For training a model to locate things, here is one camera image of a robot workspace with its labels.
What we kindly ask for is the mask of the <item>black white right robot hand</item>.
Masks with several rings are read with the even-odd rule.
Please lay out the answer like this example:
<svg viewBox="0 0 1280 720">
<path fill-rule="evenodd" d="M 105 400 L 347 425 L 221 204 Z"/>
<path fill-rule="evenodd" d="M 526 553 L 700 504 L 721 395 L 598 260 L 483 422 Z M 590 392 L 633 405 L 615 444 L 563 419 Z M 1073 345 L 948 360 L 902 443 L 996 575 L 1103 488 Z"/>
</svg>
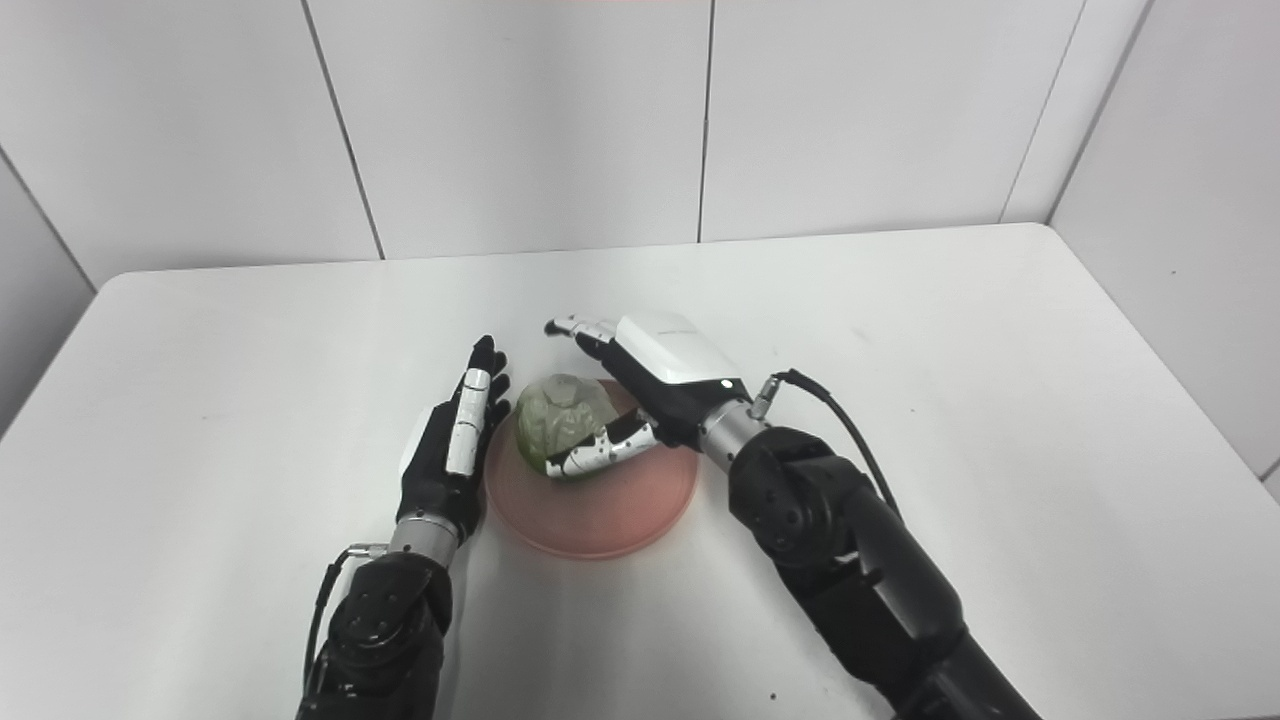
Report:
<svg viewBox="0 0 1280 720">
<path fill-rule="evenodd" d="M 636 407 L 545 461 L 549 478 L 588 477 L 659 445 L 704 454 L 728 471 L 765 429 L 748 418 L 751 396 L 737 368 L 690 320 L 631 313 L 616 323 L 556 316 L 548 336 L 571 338 L 632 396 Z"/>
</svg>

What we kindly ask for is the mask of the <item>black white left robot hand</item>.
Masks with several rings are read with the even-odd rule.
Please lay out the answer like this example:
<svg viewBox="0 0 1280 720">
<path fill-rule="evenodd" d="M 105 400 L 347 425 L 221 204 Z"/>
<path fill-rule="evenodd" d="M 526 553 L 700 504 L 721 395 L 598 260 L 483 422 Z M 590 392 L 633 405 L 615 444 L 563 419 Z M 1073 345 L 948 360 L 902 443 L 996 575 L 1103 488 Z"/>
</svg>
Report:
<svg viewBox="0 0 1280 720">
<path fill-rule="evenodd" d="M 396 520 L 421 518 L 452 529 L 462 546 L 483 518 L 483 460 L 511 411 L 508 357 L 490 334 L 472 347 L 452 395 L 438 404 L 401 475 Z"/>
</svg>

